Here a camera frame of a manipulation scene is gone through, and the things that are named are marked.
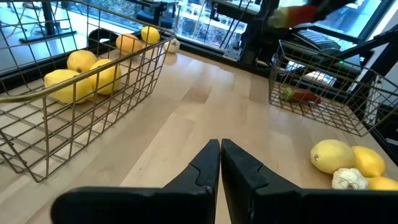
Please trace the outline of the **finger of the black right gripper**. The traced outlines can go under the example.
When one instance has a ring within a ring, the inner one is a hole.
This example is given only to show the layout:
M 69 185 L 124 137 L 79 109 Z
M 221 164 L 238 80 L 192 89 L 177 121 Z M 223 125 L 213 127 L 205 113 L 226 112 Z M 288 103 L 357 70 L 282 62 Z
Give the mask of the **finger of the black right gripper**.
M 312 5 L 317 7 L 313 22 L 322 21 L 327 15 L 356 0 L 312 0 Z

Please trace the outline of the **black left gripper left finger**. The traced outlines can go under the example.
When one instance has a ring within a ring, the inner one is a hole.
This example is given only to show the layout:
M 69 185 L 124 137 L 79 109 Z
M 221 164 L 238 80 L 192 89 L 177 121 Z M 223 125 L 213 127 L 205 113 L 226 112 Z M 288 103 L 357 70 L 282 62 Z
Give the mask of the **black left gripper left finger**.
M 52 223 L 214 223 L 220 143 L 211 139 L 162 188 L 79 187 L 58 196 Z

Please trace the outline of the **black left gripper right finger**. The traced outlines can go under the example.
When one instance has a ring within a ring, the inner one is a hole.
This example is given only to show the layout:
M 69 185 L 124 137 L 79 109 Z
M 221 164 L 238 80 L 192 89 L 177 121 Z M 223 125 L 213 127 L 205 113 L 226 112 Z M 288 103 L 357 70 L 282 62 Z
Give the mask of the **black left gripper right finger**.
M 397 192 L 302 189 L 230 139 L 221 172 L 232 223 L 397 224 Z

